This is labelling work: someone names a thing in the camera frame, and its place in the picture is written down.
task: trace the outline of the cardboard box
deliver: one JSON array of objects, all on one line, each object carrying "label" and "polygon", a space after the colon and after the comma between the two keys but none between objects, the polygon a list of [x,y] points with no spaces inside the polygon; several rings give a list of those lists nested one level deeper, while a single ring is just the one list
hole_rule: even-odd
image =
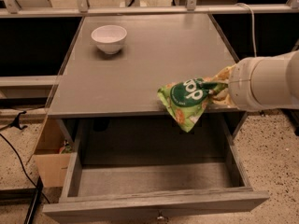
[{"label": "cardboard box", "polygon": [[64,135],[55,119],[45,119],[34,153],[45,188],[62,187],[71,154],[59,154]]}]

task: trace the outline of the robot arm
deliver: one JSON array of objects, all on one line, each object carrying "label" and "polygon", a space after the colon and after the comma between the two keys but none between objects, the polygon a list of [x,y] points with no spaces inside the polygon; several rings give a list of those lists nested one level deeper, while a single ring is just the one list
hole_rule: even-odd
[{"label": "robot arm", "polygon": [[243,59],[232,71],[228,87],[241,110],[299,109],[299,51]]}]

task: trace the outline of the green snack bag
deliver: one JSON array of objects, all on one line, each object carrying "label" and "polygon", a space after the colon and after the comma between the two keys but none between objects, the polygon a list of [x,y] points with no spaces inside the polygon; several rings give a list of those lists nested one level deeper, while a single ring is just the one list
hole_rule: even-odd
[{"label": "green snack bag", "polygon": [[231,69],[232,66],[226,67],[213,78],[190,79],[162,86],[158,90],[162,103],[183,131],[189,132],[206,106],[214,103],[217,94],[228,88],[227,79]]}]

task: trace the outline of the drawer knob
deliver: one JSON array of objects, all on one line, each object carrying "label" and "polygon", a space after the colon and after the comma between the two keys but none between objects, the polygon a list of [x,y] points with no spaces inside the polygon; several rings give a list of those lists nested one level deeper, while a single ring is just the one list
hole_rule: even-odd
[{"label": "drawer knob", "polygon": [[164,217],[162,212],[159,211],[158,217],[157,217],[158,221],[168,221],[168,217]]}]

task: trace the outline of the open drawer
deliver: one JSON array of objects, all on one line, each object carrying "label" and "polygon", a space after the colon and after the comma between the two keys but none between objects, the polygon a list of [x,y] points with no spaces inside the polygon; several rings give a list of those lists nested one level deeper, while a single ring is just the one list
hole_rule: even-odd
[{"label": "open drawer", "polygon": [[82,119],[75,149],[59,203],[43,210],[60,223],[243,212],[268,199],[250,186],[222,114],[192,133],[164,116]]}]

